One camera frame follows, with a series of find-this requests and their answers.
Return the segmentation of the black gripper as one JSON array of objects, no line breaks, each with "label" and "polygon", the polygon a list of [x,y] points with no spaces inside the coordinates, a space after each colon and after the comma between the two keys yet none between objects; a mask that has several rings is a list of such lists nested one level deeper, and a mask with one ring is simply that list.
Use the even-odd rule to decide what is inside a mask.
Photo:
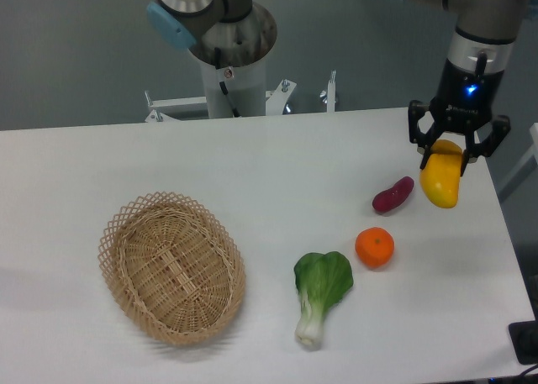
[{"label": "black gripper", "polygon": [[[461,176],[480,156],[488,158],[494,153],[511,130],[508,116],[499,115],[492,120],[493,100],[503,75],[504,71],[476,75],[474,71],[461,69],[446,60],[430,105],[412,100],[408,106],[409,142],[416,145],[422,155],[420,170],[427,166],[434,143],[444,133],[465,136]],[[427,113],[431,113],[432,124],[427,132],[423,132],[419,121]],[[476,130],[489,122],[490,134],[477,143]]]}]

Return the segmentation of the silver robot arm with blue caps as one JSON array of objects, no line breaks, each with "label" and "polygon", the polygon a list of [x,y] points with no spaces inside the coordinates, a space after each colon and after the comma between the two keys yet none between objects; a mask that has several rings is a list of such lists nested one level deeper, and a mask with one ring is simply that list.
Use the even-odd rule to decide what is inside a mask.
[{"label": "silver robot arm with blue caps", "polygon": [[[531,0],[411,0],[457,16],[436,95],[412,101],[409,139],[425,160],[445,133],[465,139],[462,163],[490,156],[510,130],[492,104]],[[208,112],[215,118],[262,115],[265,80],[248,77],[272,50],[277,26],[253,0],[154,0],[146,9],[155,31],[177,50],[188,50],[208,70]]]}]

